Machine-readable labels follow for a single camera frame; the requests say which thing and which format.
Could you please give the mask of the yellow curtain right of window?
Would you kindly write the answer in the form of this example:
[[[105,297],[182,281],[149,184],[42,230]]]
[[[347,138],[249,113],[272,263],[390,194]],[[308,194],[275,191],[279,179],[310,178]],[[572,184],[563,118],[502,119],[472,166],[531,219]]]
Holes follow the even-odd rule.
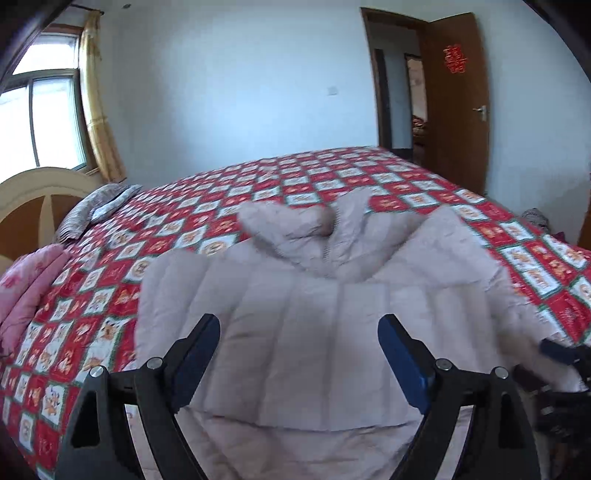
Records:
[[[103,179],[111,183],[125,180],[126,172],[100,94],[100,17],[98,11],[90,11],[84,23],[79,44],[79,74],[82,109],[92,154]]]

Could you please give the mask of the pink folded quilt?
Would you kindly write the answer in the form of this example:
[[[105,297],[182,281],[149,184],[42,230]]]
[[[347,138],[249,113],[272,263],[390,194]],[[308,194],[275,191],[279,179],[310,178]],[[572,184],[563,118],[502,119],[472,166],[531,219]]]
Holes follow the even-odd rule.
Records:
[[[14,353],[42,297],[60,275],[70,253],[60,244],[20,257],[1,277],[1,355]]]

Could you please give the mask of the red patchwork bear bedspread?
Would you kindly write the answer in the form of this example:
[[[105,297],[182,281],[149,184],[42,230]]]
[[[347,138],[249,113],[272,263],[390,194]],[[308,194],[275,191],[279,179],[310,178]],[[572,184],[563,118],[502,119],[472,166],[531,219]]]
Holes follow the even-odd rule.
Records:
[[[34,473],[53,476],[59,443],[90,367],[134,357],[139,283],[175,248],[211,255],[242,241],[240,203],[329,204],[356,187],[374,212],[429,213],[448,204],[541,315],[575,343],[590,339],[590,254],[437,174],[379,148],[305,152],[200,173],[134,196],[91,227],[49,289],[32,300],[25,329],[1,363],[3,423]]]

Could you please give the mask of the brown door frame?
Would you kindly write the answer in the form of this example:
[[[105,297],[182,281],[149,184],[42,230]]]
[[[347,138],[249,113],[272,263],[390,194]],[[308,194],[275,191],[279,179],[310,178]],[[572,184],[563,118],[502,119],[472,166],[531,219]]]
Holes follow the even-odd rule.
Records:
[[[361,14],[374,79],[379,146],[420,165],[428,121],[420,40],[427,23],[369,7]]]

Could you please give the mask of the brown wooden door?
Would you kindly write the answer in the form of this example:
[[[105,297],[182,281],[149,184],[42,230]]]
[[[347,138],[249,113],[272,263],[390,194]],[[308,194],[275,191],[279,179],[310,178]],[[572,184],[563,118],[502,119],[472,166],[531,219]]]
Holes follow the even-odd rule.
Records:
[[[489,166],[490,95],[485,49],[477,18],[463,13],[427,24],[421,35],[428,126],[425,165],[449,181],[483,194]],[[464,74],[452,74],[443,49],[460,44]],[[482,122],[474,108],[487,106]]]

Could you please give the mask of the cream and brown headboard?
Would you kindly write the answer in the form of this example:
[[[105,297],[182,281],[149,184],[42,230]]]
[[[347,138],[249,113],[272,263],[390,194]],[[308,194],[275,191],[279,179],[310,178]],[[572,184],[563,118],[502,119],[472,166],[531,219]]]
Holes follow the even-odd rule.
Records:
[[[98,173],[42,167],[1,183],[1,270],[53,242],[71,209],[103,185]]]

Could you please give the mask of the beige quilted puffer jacket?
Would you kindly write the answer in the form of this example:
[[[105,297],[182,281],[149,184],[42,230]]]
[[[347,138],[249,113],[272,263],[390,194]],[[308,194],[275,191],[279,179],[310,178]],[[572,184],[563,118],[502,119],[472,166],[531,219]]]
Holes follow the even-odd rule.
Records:
[[[540,354],[558,329],[449,206],[370,213],[369,191],[331,207],[246,202],[247,239],[205,256],[172,249],[146,269],[136,360],[214,314],[221,341],[177,416],[211,479],[387,479],[421,421],[378,341],[397,316],[465,370],[526,366],[566,391],[575,372]]]

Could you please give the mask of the dark bag on floor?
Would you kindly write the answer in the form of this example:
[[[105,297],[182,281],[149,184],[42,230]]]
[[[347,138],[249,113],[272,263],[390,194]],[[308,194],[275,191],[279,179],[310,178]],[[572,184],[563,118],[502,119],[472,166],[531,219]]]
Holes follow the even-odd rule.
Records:
[[[521,218],[544,233],[551,232],[549,219],[537,208],[524,211]]]

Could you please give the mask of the window with grey frame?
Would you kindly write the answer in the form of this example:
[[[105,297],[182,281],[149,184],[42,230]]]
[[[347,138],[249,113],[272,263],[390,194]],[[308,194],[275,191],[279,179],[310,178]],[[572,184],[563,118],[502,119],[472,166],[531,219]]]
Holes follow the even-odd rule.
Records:
[[[96,167],[79,78],[81,29],[56,25],[26,49],[1,93],[1,179],[40,167]]]

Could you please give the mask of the grey striped pillow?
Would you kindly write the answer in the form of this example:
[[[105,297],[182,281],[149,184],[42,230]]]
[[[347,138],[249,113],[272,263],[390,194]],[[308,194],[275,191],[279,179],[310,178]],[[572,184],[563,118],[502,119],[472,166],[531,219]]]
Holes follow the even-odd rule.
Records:
[[[67,243],[81,238],[92,225],[101,223],[135,196],[142,186],[109,183],[79,201],[61,221],[55,241]]]

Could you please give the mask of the red double happiness decal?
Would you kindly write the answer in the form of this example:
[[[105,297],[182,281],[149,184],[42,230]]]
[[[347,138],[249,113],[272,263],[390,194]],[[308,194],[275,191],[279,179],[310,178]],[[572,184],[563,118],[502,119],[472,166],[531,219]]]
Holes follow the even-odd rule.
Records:
[[[460,44],[450,44],[443,49],[444,62],[452,74],[464,74],[467,69],[468,58]]]

